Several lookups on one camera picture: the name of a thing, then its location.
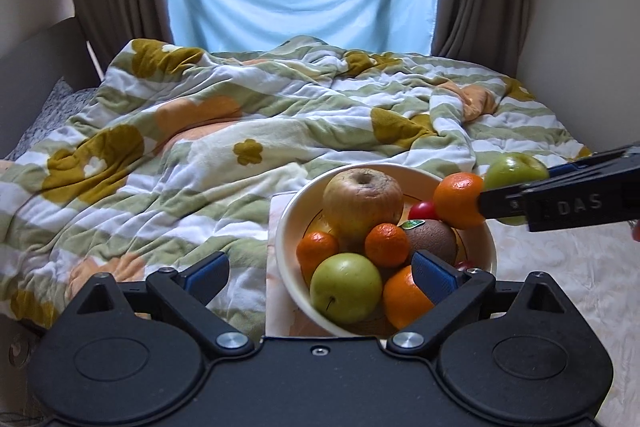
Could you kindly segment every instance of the screw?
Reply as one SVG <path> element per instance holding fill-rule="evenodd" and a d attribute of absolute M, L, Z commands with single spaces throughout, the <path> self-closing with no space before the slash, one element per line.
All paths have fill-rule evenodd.
<path fill-rule="evenodd" d="M 414 349 L 424 344 L 424 337 L 415 331 L 400 331 L 391 338 L 391 341 L 403 349 Z"/>
<path fill-rule="evenodd" d="M 329 348 L 322 346 L 314 347 L 311 350 L 311 354 L 315 355 L 316 357 L 324 357 L 329 354 Z"/>
<path fill-rule="evenodd" d="M 227 331 L 218 335 L 216 344 L 225 349 L 239 349 L 249 342 L 249 337 L 240 331 Z"/>

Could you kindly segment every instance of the fruit bowl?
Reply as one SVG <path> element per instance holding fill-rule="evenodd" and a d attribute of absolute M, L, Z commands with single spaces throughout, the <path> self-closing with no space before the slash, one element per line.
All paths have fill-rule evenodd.
<path fill-rule="evenodd" d="M 398 181 L 404 194 L 404 213 L 401 221 L 407 219 L 410 207 L 419 202 L 431 200 L 440 178 L 411 167 L 391 163 L 354 164 L 333 169 L 314 179 L 299 190 L 282 214 L 276 230 L 275 253 L 278 269 L 287 291 L 298 307 L 318 326 L 337 337 L 376 335 L 388 337 L 395 332 L 386 320 L 382 307 L 366 321 L 339 326 L 316 311 L 311 304 L 309 289 L 303 279 L 296 257 L 298 242 L 307 232 L 322 230 L 330 232 L 330 227 L 322 218 L 322 194 L 328 182 L 338 173 L 353 168 L 371 168 Z M 455 230 L 458 240 L 456 262 L 470 260 L 476 266 L 495 275 L 495 245 L 486 224 L 467 230 Z"/>

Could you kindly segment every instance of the pillow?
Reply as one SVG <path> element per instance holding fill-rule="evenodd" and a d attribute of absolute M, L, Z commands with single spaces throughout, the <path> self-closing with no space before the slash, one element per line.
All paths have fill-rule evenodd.
<path fill-rule="evenodd" d="M 44 140 L 51 131 L 62 127 L 67 118 L 78 113 L 86 105 L 96 89 L 97 87 L 92 87 L 74 92 L 62 78 L 57 81 L 36 121 L 24 132 L 18 145 L 5 159 L 17 160 L 37 142 Z"/>

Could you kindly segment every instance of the comforter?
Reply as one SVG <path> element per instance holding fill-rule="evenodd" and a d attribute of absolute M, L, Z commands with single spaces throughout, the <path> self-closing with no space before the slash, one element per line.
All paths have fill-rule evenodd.
<path fill-rule="evenodd" d="M 487 90 L 493 114 L 465 123 L 449 81 Z M 474 64 L 309 37 L 241 54 L 134 40 L 0 178 L 1 310 L 50 327 L 97 271 L 142 280 L 223 250 L 230 280 L 209 308 L 256 339 L 273 194 L 358 162 L 482 174 L 505 151 L 547 166 L 586 153 L 519 82 Z"/>

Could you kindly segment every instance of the orange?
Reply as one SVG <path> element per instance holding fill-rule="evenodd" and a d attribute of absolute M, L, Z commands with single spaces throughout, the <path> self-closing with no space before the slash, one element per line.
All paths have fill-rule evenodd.
<path fill-rule="evenodd" d="M 433 308 L 427 295 L 415 285 L 411 266 L 405 266 L 382 290 L 385 315 L 393 327 L 401 330 Z"/>
<path fill-rule="evenodd" d="M 409 256 L 411 244 L 404 230 L 391 223 L 382 223 L 369 232 L 364 240 L 364 254 L 376 266 L 400 266 Z"/>
<path fill-rule="evenodd" d="M 436 213 L 450 227 L 470 229 L 484 223 L 478 212 L 482 178 L 471 172 L 457 172 L 444 178 L 433 193 Z"/>
<path fill-rule="evenodd" d="M 330 233 L 310 232 L 300 239 L 296 257 L 307 286 L 320 263 L 337 254 L 339 249 L 338 240 Z"/>

